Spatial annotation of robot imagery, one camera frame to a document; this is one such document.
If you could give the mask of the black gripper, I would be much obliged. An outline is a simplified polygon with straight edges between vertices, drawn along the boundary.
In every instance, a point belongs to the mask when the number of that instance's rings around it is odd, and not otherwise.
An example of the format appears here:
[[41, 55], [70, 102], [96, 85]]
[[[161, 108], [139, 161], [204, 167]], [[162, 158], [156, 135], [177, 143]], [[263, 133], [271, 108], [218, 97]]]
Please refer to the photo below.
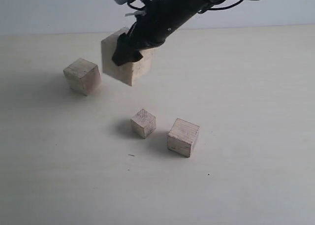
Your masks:
[[225, 0], [141, 0], [136, 22], [117, 39], [112, 61], [117, 66], [136, 63], [140, 50], [161, 46], [180, 26], [199, 12], [205, 12]]

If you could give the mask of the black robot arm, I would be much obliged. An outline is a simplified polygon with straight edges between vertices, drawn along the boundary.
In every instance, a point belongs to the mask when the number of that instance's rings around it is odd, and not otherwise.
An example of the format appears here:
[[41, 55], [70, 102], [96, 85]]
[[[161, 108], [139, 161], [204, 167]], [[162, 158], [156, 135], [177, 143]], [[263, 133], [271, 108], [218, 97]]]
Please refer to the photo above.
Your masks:
[[[131, 4], [136, 0], [114, 0]], [[195, 14], [211, 10], [226, 0], [140, 0], [144, 6], [135, 8], [136, 22], [121, 34], [112, 56], [117, 66], [140, 61], [141, 51], [161, 46], [165, 40]]]

